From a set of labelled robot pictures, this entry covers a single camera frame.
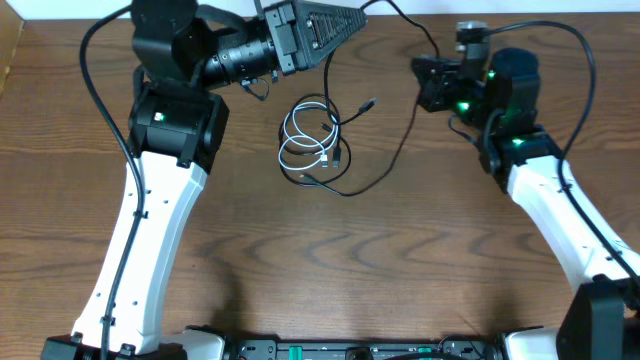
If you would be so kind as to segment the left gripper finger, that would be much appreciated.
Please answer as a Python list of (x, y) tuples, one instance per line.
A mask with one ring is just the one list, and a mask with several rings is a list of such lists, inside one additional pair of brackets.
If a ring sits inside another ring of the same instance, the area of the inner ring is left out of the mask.
[(314, 40), (345, 40), (367, 24), (366, 14), (358, 8), (297, 1), (295, 11)]
[(314, 22), (311, 27), (303, 22), (299, 27), (301, 36), (299, 69), (309, 70), (318, 66), (332, 51), (364, 29), (366, 25), (367, 23), (364, 22), (334, 28), (335, 34), (332, 35), (329, 29), (320, 25), (319, 22)]

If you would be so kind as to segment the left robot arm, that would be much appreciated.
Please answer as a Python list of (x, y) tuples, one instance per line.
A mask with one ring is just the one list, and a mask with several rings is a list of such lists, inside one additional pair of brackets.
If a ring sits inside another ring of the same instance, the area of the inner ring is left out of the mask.
[(189, 214), (220, 148), (229, 109), (216, 89), (317, 66), (367, 23), (359, 8), (310, 1), (258, 6), (254, 18), (195, 1), (125, 7), (139, 59), (117, 223), (91, 297), (45, 359), (225, 359), (206, 326), (162, 330), (166, 289)]

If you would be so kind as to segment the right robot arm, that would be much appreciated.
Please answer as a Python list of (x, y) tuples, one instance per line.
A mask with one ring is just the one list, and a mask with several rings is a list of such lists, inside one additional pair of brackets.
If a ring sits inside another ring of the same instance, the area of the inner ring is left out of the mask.
[(573, 300), (557, 329), (501, 336), (490, 359), (636, 359), (639, 255), (607, 224), (577, 184), (561, 150), (536, 124), (537, 57), (506, 48), (461, 60), (420, 56), (411, 69), (428, 112), (450, 110), (479, 134), (486, 173), (532, 219), (559, 261)]

